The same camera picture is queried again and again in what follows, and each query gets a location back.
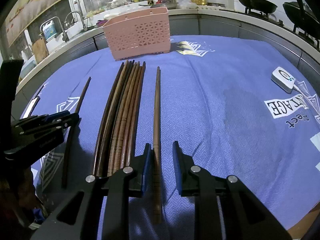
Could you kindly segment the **single brown wooden chopstick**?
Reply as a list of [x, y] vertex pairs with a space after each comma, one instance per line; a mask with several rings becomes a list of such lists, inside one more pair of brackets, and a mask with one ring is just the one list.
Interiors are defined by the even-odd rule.
[[155, 105], [153, 116], [153, 151], [154, 151], [154, 194], [153, 194], [153, 222], [162, 222], [162, 198], [161, 198], [161, 69], [157, 67]]

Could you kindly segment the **light brown bundle chopstick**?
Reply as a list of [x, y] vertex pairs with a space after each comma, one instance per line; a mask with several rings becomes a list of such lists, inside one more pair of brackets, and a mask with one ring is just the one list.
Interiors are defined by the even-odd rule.
[[121, 156], [121, 150], [123, 145], [124, 130], [125, 130], [125, 125], [127, 120], [127, 111], [131, 101], [130, 94], [132, 93], [133, 86], [136, 81], [137, 72], [138, 72], [138, 66], [137, 66], [137, 63], [134, 62], [131, 68], [131, 73], [129, 75], [129, 78], [126, 82], [125, 90], [121, 98], [120, 107], [117, 114], [116, 126], [114, 128], [111, 150], [110, 150], [110, 158], [109, 158], [108, 173], [107, 173], [108, 176], [111, 176], [114, 172], [116, 172], [120, 166], [120, 156]]

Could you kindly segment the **reddish bundle chopstick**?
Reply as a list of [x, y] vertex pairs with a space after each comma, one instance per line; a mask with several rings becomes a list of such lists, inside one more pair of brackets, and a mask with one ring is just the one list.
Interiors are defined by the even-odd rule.
[[127, 116], [126, 116], [126, 122], [125, 122], [126, 126], [125, 126], [124, 134], [123, 134], [123, 144], [121, 146], [119, 168], [124, 168], [125, 164], [126, 164], [126, 155], [127, 155], [126, 152], [127, 152], [127, 145], [128, 145], [128, 140], [129, 140], [132, 112], [133, 112], [133, 106], [135, 103], [135, 97], [136, 97], [137, 86], [139, 83], [140, 72], [141, 72], [141, 66], [140, 66], [140, 62], [138, 61], [136, 64], [135, 74], [132, 78], [132, 84], [131, 84], [129, 92], [128, 92], [129, 104], [127, 105]]

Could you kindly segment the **dark bundle chopstick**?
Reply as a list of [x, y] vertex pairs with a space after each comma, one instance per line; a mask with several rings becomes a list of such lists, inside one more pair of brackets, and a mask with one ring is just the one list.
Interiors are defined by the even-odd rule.
[[121, 74], [123, 73], [123, 68], [125, 67], [125, 65], [126, 65], [125, 63], [122, 63], [120, 65], [120, 68], [118, 70], [118, 73], [116, 75], [116, 78], [114, 80], [113, 86], [112, 86], [111, 91], [110, 91], [109, 96], [108, 96], [108, 100], [107, 100], [107, 103], [106, 103], [106, 106], [105, 106], [105, 109], [104, 109], [103, 117], [101, 119], [99, 132], [98, 132], [98, 137], [97, 137], [97, 142], [96, 142], [95, 150], [94, 150], [94, 163], [93, 163], [93, 171], [92, 171], [94, 176], [98, 175], [98, 167], [99, 167], [99, 160], [100, 160], [100, 149], [101, 149], [101, 144], [102, 144], [102, 141], [103, 141], [103, 135], [104, 135], [104, 131], [105, 131], [105, 126], [106, 126], [106, 123], [107, 123], [107, 117], [108, 117], [108, 113], [109, 113], [109, 110], [110, 110], [110, 107], [111, 107], [111, 102], [112, 102], [114, 93], [116, 91], [116, 87], [117, 87], [118, 81], [119, 81], [119, 79], [121, 77]]

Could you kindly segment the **chrome kitchen faucet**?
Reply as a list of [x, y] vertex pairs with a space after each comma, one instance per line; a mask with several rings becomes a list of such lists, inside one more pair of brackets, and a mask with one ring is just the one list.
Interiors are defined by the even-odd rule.
[[[46, 41], [46, 39], [45, 39], [45, 37], [44, 37], [44, 34], [43, 34], [43, 31], [42, 31], [42, 28], [43, 28], [44, 24], [46, 24], [47, 22], [49, 22], [49, 21], [51, 21], [51, 20], [54, 21], [57, 34], [56, 34], [54, 37], [51, 37], [48, 41]], [[60, 33], [62, 34], [62, 40], [63, 40], [63, 42], [69, 41], [68, 34], [67, 34], [67, 32], [65, 31], [65, 29], [63, 28], [63, 26], [62, 26], [62, 23], [61, 23], [60, 18], [57, 17], [57, 16], [53, 16], [52, 18], [46, 20], [45, 22], [43, 22], [43, 23], [40, 25], [40, 36], [43, 36], [46, 42], [49, 42], [49, 41], [51, 41], [52, 39], [57, 38], [57, 37], [60, 35]]]

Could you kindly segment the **wooden cutting board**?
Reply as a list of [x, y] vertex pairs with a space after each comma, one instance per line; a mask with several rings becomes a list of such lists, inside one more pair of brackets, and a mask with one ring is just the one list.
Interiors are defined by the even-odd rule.
[[44, 38], [41, 37], [36, 42], [33, 43], [32, 51], [35, 56], [35, 61], [37, 64], [39, 64], [42, 60], [44, 60], [49, 55]]

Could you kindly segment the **blue label detergent bottle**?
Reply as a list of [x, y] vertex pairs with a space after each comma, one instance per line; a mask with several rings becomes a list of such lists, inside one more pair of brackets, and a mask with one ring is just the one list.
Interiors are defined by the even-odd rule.
[[42, 31], [46, 41], [48, 41], [51, 37], [54, 37], [57, 34], [54, 21], [51, 20], [44, 24]]

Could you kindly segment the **blue printed tablecloth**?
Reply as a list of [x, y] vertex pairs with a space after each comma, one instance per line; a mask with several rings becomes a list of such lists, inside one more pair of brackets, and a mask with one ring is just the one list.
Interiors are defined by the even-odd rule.
[[[286, 229], [319, 203], [318, 96], [306, 77], [266, 42], [174, 36], [171, 51], [144, 55], [136, 154], [152, 142], [157, 67], [161, 69], [163, 222], [151, 222], [151, 199], [130, 200], [132, 239], [192, 239], [194, 204], [178, 194], [172, 144], [196, 165], [234, 174]], [[271, 80], [282, 67], [289, 94]]]

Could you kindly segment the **fruit print window blind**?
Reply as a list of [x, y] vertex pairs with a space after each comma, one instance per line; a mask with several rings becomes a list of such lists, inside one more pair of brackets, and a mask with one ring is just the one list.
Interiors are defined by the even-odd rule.
[[9, 45], [43, 12], [60, 0], [18, 0], [5, 19]]

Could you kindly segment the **pink perforated utensil basket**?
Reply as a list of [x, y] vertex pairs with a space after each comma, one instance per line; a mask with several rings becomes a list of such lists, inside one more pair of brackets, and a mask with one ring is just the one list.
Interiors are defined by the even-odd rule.
[[102, 26], [115, 60], [170, 51], [169, 14], [166, 7], [118, 15]]

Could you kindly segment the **white square hub device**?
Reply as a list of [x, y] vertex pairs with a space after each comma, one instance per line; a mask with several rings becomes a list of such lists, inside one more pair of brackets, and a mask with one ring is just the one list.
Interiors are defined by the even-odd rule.
[[271, 75], [271, 80], [287, 93], [291, 93], [295, 78], [282, 67], [277, 67]]

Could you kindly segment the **black lidded wok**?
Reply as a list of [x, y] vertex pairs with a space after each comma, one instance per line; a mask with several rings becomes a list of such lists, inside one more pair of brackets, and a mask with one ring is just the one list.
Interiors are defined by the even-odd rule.
[[311, 10], [306, 10], [302, 0], [284, 2], [283, 8], [289, 20], [293, 23], [293, 32], [302, 29], [314, 38], [319, 38], [319, 20]]

